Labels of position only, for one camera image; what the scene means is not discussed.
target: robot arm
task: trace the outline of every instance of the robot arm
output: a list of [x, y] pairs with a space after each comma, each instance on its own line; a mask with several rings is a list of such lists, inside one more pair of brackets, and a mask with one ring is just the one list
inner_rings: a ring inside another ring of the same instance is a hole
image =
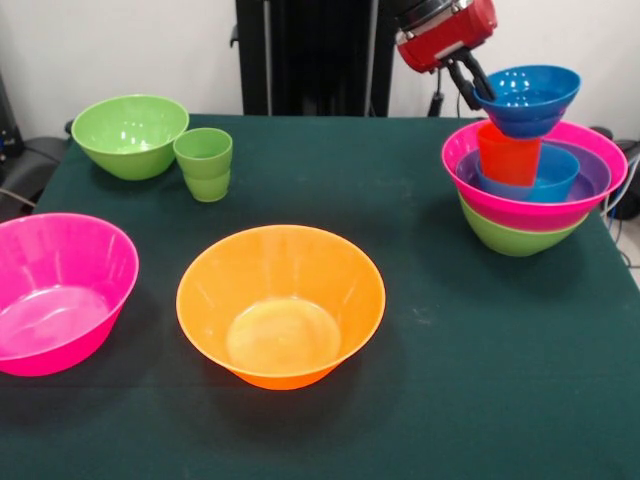
[[[471, 50], [498, 26], [492, 0], [381, 0], [396, 17], [398, 51], [415, 71], [433, 73], [446, 67], [472, 110], [480, 110], [473, 90], [487, 100], [495, 93]], [[466, 80], [462, 63], [473, 75]]]

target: green bowl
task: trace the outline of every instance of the green bowl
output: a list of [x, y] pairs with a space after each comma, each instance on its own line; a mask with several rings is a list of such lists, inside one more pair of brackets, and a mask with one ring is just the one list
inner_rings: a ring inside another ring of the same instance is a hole
[[486, 219], [474, 211], [462, 197], [460, 197], [460, 203], [467, 222], [482, 243], [491, 250], [510, 257], [528, 257], [553, 247], [571, 235], [587, 218], [585, 215], [577, 223], [562, 230], [528, 232], [505, 227]]
[[189, 112], [169, 98], [126, 95], [97, 103], [74, 120], [71, 134], [100, 167], [123, 180], [164, 172], [173, 141], [187, 129]]

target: pink bowl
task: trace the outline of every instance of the pink bowl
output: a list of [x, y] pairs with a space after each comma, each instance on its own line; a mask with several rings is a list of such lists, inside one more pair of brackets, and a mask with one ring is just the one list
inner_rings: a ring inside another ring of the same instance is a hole
[[0, 371], [70, 368], [105, 341], [131, 294], [139, 260], [114, 225], [72, 213], [0, 224]]
[[500, 225], [533, 232], [567, 228], [580, 221], [618, 188], [627, 176], [627, 159], [616, 144], [588, 128], [560, 122], [544, 139], [573, 144], [599, 156], [611, 171], [609, 187], [596, 196], [564, 203], [521, 202], [491, 195], [468, 185], [455, 174], [458, 163], [478, 149], [477, 131], [488, 122], [489, 120], [484, 120], [472, 123], [451, 135], [442, 148], [442, 161], [471, 208]]

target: orange bowl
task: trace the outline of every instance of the orange bowl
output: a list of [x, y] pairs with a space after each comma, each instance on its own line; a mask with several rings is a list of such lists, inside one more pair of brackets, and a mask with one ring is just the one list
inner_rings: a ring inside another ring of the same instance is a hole
[[206, 357], [270, 390], [308, 386], [360, 350], [380, 325], [380, 272], [342, 237], [299, 225], [245, 230], [185, 272], [178, 321]]

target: red cup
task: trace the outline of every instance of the red cup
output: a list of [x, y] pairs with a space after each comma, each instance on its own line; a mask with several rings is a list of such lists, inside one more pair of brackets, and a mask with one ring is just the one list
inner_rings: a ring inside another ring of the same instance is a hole
[[542, 139], [515, 139], [493, 123], [478, 130], [482, 173], [493, 181], [531, 187], [536, 181]]

